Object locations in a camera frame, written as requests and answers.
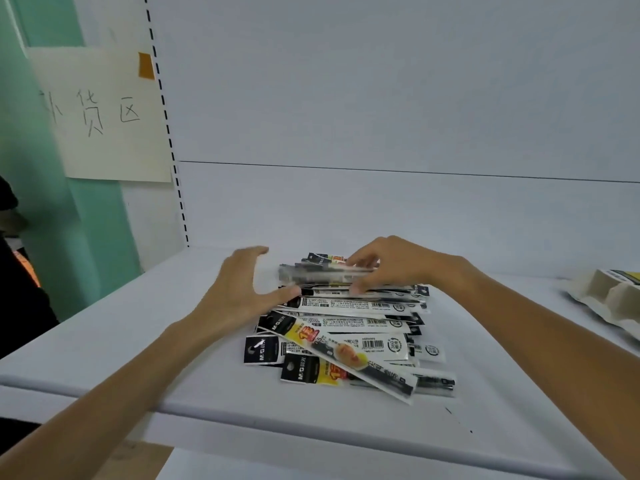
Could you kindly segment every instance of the pile of pen refill packages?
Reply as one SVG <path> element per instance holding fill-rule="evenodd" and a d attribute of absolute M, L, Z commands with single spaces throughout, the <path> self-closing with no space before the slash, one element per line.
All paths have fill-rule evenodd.
<path fill-rule="evenodd" d="M 371 272 L 316 253 L 281 264 L 281 284 L 298 284 L 302 295 L 260 317 L 244 363 L 280 367 L 286 382 L 377 388 L 405 403 L 414 394 L 453 396 L 456 377 L 441 370 L 444 352 L 423 320 L 428 287 L 351 296 L 350 283 Z"/>

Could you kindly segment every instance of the dashed black line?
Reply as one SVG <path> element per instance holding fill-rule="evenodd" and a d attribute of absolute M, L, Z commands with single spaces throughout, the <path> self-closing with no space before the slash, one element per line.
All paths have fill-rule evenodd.
<path fill-rule="evenodd" d="M 170 135 L 170 131 L 169 131 L 169 116 L 166 113 L 166 103 L 164 101 L 164 94 L 162 94 L 162 80 L 160 80 L 160 65 L 158 64 L 158 60 L 157 60 L 157 51 L 156 51 L 156 45 L 154 43 L 154 30 L 151 27 L 151 13 L 149 12 L 148 9 L 148 0 L 145 0 L 145 5 L 147 6 L 147 22 L 149 23 L 149 36 L 151 37 L 152 40 L 152 47 L 154 50 L 154 59 L 156 61 L 156 76 L 157 76 L 157 80 L 158 80 L 158 87 L 160 88 L 160 97 L 162 99 L 162 105 L 163 105 L 163 109 L 164 109 L 164 120 L 165 120 L 165 124 L 166 124 L 166 133 L 167 135 Z M 175 161 L 175 155 L 173 154 L 173 142 L 171 141 L 171 138 L 168 137 L 169 140 L 169 148 L 172 149 L 171 152 L 171 160 Z M 187 233 L 187 224 L 186 224 L 186 217 L 184 215 L 184 204 L 182 202 L 182 192 L 180 192 L 180 181 L 178 180 L 178 167 L 176 164 L 173 165 L 173 177 L 175 179 L 175 188 L 178 192 L 178 203 L 180 204 L 180 215 L 182 216 L 182 227 L 184 227 L 184 238 L 187 241 L 187 247 L 189 247 L 189 235 Z"/>

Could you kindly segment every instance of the orange object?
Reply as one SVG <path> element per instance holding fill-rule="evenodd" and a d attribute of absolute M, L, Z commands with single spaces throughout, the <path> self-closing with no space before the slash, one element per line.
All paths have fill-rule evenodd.
<path fill-rule="evenodd" d="M 38 277 L 36 276 L 36 272 L 34 271 L 33 266 L 27 260 L 27 258 L 24 257 L 23 255 L 21 255 L 18 251 L 14 251 L 13 255 L 15 256 L 16 259 L 18 259 L 18 261 L 20 261 L 20 264 L 24 266 L 24 268 L 31 275 L 31 278 L 36 283 L 38 288 L 40 288 L 40 282 L 38 281 Z"/>
<path fill-rule="evenodd" d="M 140 64 L 138 65 L 138 76 L 144 79 L 154 80 L 156 76 L 154 75 L 153 62 L 151 62 L 151 54 L 139 52 L 138 55 L 140 56 Z"/>

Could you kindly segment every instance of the perforated slot strip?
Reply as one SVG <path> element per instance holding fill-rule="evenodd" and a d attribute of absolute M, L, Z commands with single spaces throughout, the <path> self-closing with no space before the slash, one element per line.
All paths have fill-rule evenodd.
<path fill-rule="evenodd" d="M 151 26 L 151 14 L 149 13 L 149 5 L 148 1 L 145 0 L 145 9 L 147 10 L 147 21 L 149 24 L 149 36 L 151 37 L 151 46 L 154 49 L 154 62 L 156 66 L 156 78 L 158 80 L 158 87 L 160 88 L 160 97 L 162 98 L 162 106 L 164 110 L 164 123 L 166 125 L 166 134 L 169 139 L 169 148 L 171 148 L 171 160 L 172 160 L 172 169 L 173 169 L 173 179 L 175 181 L 175 189 L 178 192 L 178 203 L 180 204 L 180 217 L 182 218 L 182 228 L 184 231 L 184 238 L 187 243 L 187 247 L 189 246 L 189 234 L 187 232 L 187 219 L 184 217 L 184 202 L 182 200 L 182 191 L 180 190 L 180 179 L 178 178 L 178 168 L 177 163 L 175 161 L 175 156 L 173 154 L 173 142 L 171 141 L 171 131 L 169 131 L 169 117 L 166 113 L 166 104 L 164 101 L 164 94 L 162 89 L 162 79 L 160 79 L 160 66 L 158 65 L 157 60 L 157 52 L 156 52 L 156 41 L 154 39 L 154 30 Z"/>

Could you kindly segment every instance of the left hand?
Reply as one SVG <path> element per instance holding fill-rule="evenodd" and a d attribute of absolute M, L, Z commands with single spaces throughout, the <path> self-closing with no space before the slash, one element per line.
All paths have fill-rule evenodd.
<path fill-rule="evenodd" d="M 203 336 L 217 340 L 299 296 L 302 293 L 299 286 L 279 288 L 267 294 L 255 292 L 255 262 L 268 250 L 265 246 L 235 250 L 222 263 L 215 283 L 185 320 Z"/>

